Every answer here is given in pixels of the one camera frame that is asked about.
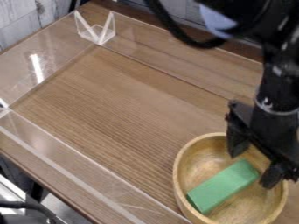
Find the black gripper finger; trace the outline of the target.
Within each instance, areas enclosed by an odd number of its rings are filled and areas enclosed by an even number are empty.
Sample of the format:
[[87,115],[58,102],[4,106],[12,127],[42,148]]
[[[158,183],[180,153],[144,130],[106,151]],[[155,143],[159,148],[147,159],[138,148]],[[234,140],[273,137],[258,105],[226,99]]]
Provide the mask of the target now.
[[232,126],[227,129],[227,146],[232,158],[239,156],[250,146],[248,136]]
[[261,185],[266,189],[273,189],[279,181],[286,177],[287,166],[285,163],[273,163],[261,177]]

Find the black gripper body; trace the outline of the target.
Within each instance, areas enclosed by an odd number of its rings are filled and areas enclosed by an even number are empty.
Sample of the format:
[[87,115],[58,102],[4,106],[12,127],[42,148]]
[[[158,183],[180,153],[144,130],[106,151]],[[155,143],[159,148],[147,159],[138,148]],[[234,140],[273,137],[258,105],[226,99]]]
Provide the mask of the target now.
[[299,117],[275,115],[259,106],[250,106],[242,101],[228,102],[226,114],[228,126],[242,131],[259,151],[273,163],[285,163],[287,173],[285,179],[299,179]]

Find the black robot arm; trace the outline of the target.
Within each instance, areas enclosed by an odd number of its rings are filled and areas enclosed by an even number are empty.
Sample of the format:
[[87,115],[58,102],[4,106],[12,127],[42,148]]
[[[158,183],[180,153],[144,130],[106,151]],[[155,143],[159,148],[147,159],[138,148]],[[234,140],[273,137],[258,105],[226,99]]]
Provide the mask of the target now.
[[254,145],[270,159],[265,188],[299,180],[299,0],[195,0],[214,37],[192,38],[160,0],[144,0],[167,31],[187,46],[211,49],[231,39],[261,46],[263,75],[254,103],[228,103],[228,154]]

